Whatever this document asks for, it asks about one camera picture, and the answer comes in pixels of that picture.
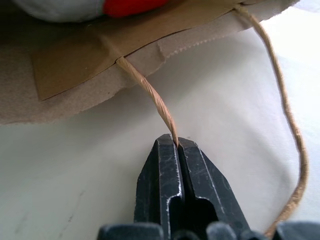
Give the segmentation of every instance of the white fabric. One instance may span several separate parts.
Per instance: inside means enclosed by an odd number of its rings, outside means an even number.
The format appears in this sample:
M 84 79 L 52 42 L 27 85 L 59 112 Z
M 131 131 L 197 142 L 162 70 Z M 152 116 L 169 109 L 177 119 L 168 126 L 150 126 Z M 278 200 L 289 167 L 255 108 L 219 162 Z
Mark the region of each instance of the white fabric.
M 13 0 L 31 16 L 55 23 L 84 22 L 103 14 L 104 0 Z

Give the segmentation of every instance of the white surface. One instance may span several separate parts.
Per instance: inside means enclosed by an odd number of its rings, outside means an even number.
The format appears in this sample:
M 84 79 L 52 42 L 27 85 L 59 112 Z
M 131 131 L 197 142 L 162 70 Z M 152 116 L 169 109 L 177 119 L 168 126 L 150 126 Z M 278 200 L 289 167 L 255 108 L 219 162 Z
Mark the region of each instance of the white surface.
M 292 220 L 320 221 L 319 22 L 290 8 L 264 24 L 310 157 Z M 194 47 L 149 80 L 179 135 L 199 144 L 264 231 L 297 183 L 298 154 L 259 37 L 250 29 Z M 130 223 L 137 177 L 167 132 L 139 87 L 55 124 L 0 127 L 0 239 L 94 240 L 103 224 Z

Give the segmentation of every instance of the stuffed toy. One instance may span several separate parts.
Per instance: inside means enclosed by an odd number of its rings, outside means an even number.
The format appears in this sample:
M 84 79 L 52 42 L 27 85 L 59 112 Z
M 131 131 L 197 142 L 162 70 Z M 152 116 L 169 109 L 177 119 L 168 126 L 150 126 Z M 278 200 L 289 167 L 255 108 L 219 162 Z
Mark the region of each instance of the stuffed toy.
M 103 14 L 114 18 L 140 14 L 169 0 L 13 0 L 29 15 L 54 23 L 84 22 Z

